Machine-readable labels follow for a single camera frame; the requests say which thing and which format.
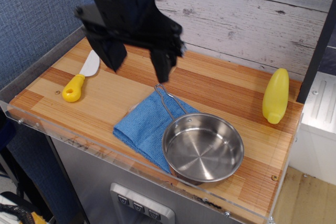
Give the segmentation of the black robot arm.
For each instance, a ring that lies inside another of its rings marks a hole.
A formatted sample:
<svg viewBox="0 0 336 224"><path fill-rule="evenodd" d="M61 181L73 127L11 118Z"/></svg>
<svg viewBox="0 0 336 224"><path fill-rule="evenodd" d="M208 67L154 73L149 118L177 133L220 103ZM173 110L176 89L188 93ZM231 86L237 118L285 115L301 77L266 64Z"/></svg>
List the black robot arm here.
<svg viewBox="0 0 336 224"><path fill-rule="evenodd" d="M169 80L183 56L182 26L159 11L157 0L93 0L76 7L84 34L107 67L117 71L127 56L126 45L149 50L159 83Z"/></svg>

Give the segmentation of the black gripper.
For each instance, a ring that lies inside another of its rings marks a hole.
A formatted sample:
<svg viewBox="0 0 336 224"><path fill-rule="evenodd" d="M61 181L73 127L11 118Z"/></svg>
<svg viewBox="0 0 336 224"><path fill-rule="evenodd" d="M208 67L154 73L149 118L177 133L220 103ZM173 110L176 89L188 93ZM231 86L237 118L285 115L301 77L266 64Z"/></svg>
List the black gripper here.
<svg viewBox="0 0 336 224"><path fill-rule="evenodd" d="M127 56L125 46L132 45L150 51L158 82L165 83L184 54L182 26L162 14L155 0L93 0L76 7L75 16L92 49L114 72Z"/></svg>

